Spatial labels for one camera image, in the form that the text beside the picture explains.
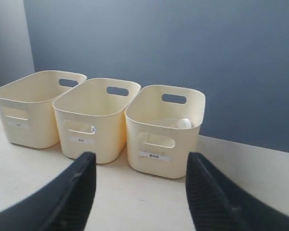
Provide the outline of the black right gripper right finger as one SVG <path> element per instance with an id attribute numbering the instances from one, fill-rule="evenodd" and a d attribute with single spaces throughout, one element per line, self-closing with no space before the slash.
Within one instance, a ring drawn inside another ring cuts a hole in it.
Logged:
<path id="1" fill-rule="evenodd" d="M 244 191 L 201 153 L 188 155 L 186 196 L 197 231 L 289 231 L 289 216 Z"/>

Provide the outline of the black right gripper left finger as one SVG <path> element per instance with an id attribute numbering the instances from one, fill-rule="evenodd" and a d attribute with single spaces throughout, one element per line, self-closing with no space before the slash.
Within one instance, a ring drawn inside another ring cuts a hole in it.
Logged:
<path id="1" fill-rule="evenodd" d="M 83 231 L 96 192 L 96 155 L 84 152 L 60 175 L 0 212 L 0 231 Z"/>

